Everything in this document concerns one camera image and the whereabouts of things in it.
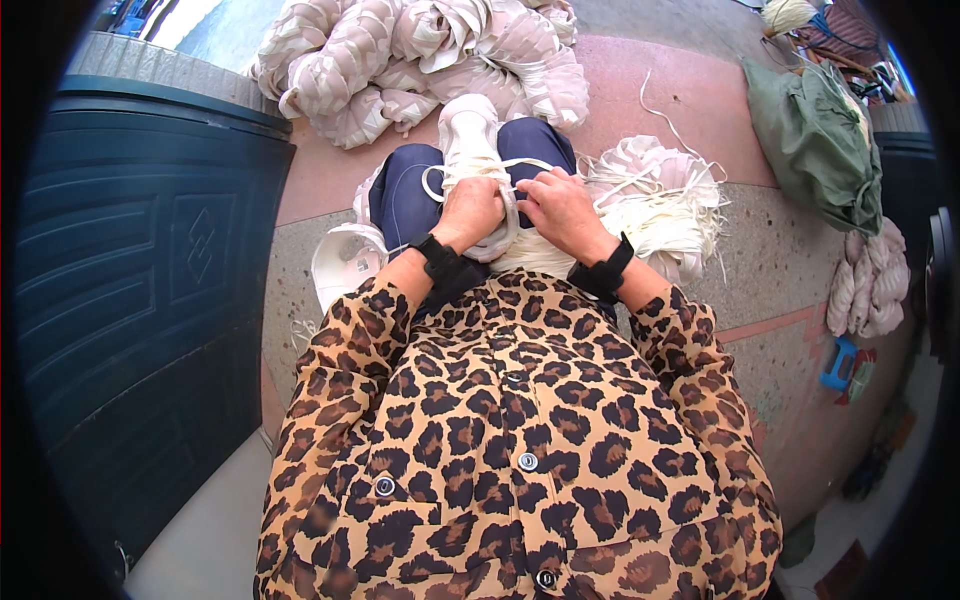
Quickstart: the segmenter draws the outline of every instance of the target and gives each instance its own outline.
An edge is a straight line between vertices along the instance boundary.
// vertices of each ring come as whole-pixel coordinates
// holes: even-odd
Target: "metal door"
[[[166,86],[68,77],[17,232],[17,338],[41,443],[123,577],[260,423],[289,123]]]

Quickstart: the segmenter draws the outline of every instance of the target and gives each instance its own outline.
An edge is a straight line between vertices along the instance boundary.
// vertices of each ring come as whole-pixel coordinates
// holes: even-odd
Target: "white sneaker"
[[[324,314],[343,294],[357,289],[387,264],[378,228],[347,223],[328,231],[313,252],[310,273]]]
[[[484,95],[465,94],[444,107],[440,113],[439,127],[444,166],[432,167],[423,173],[423,187],[434,200],[444,201],[462,179],[490,177],[500,183],[500,196],[506,208],[505,219],[493,233],[464,252],[464,255],[478,262],[491,262],[507,250],[520,229],[516,198],[510,188],[510,175],[496,151],[496,109]],[[431,170],[443,171],[446,175],[442,198],[426,185],[426,177]]]

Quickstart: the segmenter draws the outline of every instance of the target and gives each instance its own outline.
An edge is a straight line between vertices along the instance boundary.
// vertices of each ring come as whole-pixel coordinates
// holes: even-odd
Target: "right hand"
[[[527,215],[548,242],[588,267],[610,258],[620,240],[600,223],[583,180],[560,167],[520,180],[516,189],[527,199],[516,208]]]

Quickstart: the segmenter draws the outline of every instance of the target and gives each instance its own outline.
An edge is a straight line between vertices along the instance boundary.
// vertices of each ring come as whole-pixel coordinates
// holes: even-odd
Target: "green bag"
[[[869,147],[860,129],[866,109],[843,100],[852,95],[840,72],[824,61],[778,75],[750,59],[743,70],[754,131],[783,194],[841,231],[879,234],[880,155],[873,127]]]

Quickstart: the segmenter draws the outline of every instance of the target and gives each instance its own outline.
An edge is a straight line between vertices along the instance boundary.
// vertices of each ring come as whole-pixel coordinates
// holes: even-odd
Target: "leopard print shirt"
[[[761,598],[782,530],[713,311],[632,342],[522,271],[425,322],[369,279],[297,363],[257,598]]]

